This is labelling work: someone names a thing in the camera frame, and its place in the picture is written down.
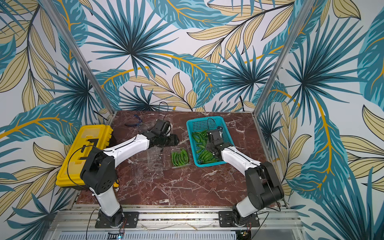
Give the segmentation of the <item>teal perforated plastic basket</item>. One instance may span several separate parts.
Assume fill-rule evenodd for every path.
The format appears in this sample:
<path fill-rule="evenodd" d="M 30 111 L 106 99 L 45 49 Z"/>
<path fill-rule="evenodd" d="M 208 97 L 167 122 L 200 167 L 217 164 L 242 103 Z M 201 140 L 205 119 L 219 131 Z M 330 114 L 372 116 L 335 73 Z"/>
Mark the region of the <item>teal perforated plastic basket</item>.
<path fill-rule="evenodd" d="M 211 133 L 218 130 L 225 144 L 234 145 L 232 137 L 222 117 L 204 117 L 187 121 L 187 130 L 191 144 L 194 163 L 197 167 L 213 167 L 223 165 L 226 162 L 213 154 L 213 137 Z"/>

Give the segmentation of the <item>clear clamshell container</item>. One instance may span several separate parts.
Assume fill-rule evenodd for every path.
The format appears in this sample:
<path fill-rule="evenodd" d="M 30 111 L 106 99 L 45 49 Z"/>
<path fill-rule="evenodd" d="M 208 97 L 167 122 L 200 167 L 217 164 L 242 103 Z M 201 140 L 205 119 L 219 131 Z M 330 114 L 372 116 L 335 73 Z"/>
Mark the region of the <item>clear clamshell container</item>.
<path fill-rule="evenodd" d="M 180 168 L 189 164 L 190 156 L 186 149 L 180 149 L 171 153 L 171 165 L 173 168 Z"/>
<path fill-rule="evenodd" d="M 164 176 L 164 156 L 160 148 L 151 148 L 135 155 L 132 168 L 135 184 L 153 182 Z"/>

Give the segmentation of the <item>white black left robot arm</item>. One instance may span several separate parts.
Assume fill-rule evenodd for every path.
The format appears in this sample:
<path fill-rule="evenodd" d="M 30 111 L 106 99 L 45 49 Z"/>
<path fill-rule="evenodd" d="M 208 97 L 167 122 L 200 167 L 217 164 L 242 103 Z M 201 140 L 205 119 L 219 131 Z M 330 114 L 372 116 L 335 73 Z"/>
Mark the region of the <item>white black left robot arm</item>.
<path fill-rule="evenodd" d="M 121 228 L 128 217 L 116 198 L 113 187 L 118 182 L 116 167 L 137 153 L 152 147 L 173 147 L 179 143 L 176 134 L 171 133 L 170 122 L 158 119 L 155 125 L 135 137 L 107 149 L 92 147 L 81 170 L 80 178 L 95 195 L 100 210 L 98 219 L 110 228 Z"/>

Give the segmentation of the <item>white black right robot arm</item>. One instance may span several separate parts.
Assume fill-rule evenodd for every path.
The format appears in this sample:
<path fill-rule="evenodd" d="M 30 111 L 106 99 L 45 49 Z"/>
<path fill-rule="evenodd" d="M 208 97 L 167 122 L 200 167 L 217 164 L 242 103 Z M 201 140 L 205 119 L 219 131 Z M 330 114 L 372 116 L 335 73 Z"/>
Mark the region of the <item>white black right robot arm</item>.
<path fill-rule="evenodd" d="M 285 194 L 274 166 L 256 161 L 224 142 L 219 130 L 207 132 L 204 156 L 212 156 L 230 164 L 246 178 L 247 196 L 233 206 L 228 220 L 233 227 L 242 227 L 257 217 L 257 211 L 283 199 Z"/>

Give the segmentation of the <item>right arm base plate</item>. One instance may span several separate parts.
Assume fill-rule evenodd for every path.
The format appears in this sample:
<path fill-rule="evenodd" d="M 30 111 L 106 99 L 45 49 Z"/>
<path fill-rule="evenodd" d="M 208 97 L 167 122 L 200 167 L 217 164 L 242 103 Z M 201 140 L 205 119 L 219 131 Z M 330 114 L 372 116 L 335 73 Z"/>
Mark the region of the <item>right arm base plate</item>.
<path fill-rule="evenodd" d="M 230 228 L 230 227 L 259 227 L 260 221 L 259 216 L 256 213 L 253 213 L 247 217 L 242 217 L 235 210 L 232 211 L 220 211 L 219 215 L 219 224 L 221 228 Z"/>

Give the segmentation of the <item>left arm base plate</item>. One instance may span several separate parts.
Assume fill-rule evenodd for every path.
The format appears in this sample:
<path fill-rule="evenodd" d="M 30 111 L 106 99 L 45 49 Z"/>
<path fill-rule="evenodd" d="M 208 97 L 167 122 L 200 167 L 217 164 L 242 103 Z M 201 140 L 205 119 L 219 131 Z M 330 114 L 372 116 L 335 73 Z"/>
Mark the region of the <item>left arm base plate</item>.
<path fill-rule="evenodd" d="M 108 217 L 102 211 L 99 212 L 96 221 L 96 229 L 134 229 L 137 227 L 139 212 L 116 212 L 112 217 Z"/>

